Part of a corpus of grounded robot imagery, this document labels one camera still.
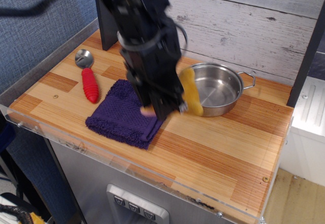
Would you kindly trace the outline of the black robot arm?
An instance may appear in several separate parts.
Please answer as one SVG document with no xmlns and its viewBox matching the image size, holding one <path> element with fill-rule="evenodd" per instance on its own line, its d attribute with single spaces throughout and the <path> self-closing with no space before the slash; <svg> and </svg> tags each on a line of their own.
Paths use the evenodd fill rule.
<svg viewBox="0 0 325 224">
<path fill-rule="evenodd" d="M 165 13 L 169 0 L 101 0 L 117 25 L 126 77 L 159 120 L 185 108 L 176 73 L 182 56 L 178 26 Z"/>
</svg>

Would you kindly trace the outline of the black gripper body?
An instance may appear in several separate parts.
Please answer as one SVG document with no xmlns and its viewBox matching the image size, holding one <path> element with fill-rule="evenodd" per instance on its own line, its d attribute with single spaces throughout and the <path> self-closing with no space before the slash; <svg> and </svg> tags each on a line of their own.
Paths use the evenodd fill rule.
<svg viewBox="0 0 325 224">
<path fill-rule="evenodd" d="M 188 109 L 176 73 L 182 57 L 179 30 L 184 31 L 174 21 L 166 20 L 155 36 L 145 43 L 128 41 L 121 34 L 117 35 L 127 69 L 126 78 L 142 107 L 152 109 L 159 120 L 165 120 L 174 111 L 183 113 Z"/>
</svg>

